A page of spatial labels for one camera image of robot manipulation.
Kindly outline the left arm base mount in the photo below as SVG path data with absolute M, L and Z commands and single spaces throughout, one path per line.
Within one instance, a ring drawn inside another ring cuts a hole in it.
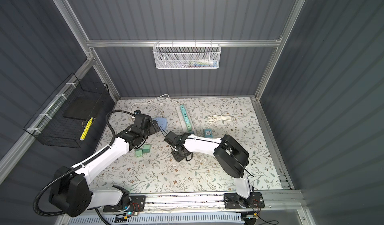
M 146 196 L 129 196 L 122 198 L 115 206 L 104 206 L 104 213 L 142 212 L 146 204 Z

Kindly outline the long white power strip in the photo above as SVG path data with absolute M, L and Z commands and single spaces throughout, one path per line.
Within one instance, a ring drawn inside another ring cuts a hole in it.
M 180 125 L 184 133 L 196 134 L 195 127 L 193 125 L 192 119 L 189 116 L 187 107 L 185 105 L 179 105 L 176 108 Z

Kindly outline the yellow marker pen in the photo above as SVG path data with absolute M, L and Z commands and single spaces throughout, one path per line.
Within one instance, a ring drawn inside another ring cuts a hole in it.
M 90 130 L 90 127 L 92 126 L 93 121 L 94 121 L 94 118 L 91 117 L 89 119 L 89 121 L 87 122 L 87 124 L 86 124 L 86 126 L 85 126 L 85 128 L 84 128 L 84 130 L 83 130 L 83 132 L 82 132 L 82 134 L 80 136 L 80 141 L 84 141 L 85 140 L 85 138 L 86 138 L 86 136 L 87 136 L 87 134 L 88 134 L 88 132 Z

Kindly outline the white vented cover strip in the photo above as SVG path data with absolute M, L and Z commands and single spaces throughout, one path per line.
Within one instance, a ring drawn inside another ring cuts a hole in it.
M 111 225 L 243 225 L 239 213 L 163 213 L 140 214 L 126 219 L 116 219 L 116 215 L 104 216 Z

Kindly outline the blue square power socket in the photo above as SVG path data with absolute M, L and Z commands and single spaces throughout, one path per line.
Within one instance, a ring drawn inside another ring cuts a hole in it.
M 167 129 L 168 120 L 166 118 L 154 118 L 155 121 L 157 121 L 158 126 L 165 131 Z

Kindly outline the green plug adapter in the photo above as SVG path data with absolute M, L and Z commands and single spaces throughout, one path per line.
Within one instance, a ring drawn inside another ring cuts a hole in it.
M 143 150 L 142 149 L 135 150 L 135 157 L 136 158 L 141 158 L 142 156 L 143 156 Z
M 145 144 L 142 147 L 142 152 L 144 154 L 150 153 L 151 152 L 151 145 L 150 144 Z

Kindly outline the teal power strip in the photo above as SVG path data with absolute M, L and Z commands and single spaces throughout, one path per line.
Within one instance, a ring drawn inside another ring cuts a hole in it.
M 211 129 L 204 129 L 204 137 L 205 138 L 213 138 L 213 132 Z

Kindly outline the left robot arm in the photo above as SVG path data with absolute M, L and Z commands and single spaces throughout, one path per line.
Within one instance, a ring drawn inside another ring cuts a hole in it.
M 65 214 L 76 217 L 86 210 L 102 206 L 115 206 L 121 211 L 132 209 L 130 193 L 120 187 L 90 189 L 92 181 L 119 157 L 136 150 L 146 139 L 160 131 L 150 116 L 136 114 L 133 125 L 118 133 L 111 145 L 78 164 L 79 169 L 69 175 L 69 168 L 62 167 L 55 173 L 58 179 L 51 187 L 49 202 Z

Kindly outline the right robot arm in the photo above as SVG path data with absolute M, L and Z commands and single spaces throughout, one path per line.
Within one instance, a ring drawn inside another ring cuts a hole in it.
M 195 153 L 214 157 L 224 172 L 235 181 L 236 193 L 243 199 L 249 199 L 252 188 L 249 182 L 249 153 L 233 137 L 224 135 L 221 139 L 198 137 L 191 133 L 176 135 L 169 132 L 165 142 L 172 149 L 172 156 L 179 163 L 190 161 Z

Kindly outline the items in white basket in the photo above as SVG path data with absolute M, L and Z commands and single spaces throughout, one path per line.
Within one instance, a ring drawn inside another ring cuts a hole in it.
M 189 68 L 218 68 L 219 61 L 213 59 L 190 60 L 185 61 L 184 63 L 180 63 L 178 66 Z

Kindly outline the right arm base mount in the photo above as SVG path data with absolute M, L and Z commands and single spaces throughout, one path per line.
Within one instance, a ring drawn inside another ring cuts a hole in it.
M 225 208 L 230 209 L 263 209 L 264 199 L 261 193 L 251 192 L 249 198 L 245 199 L 236 193 L 224 194 Z

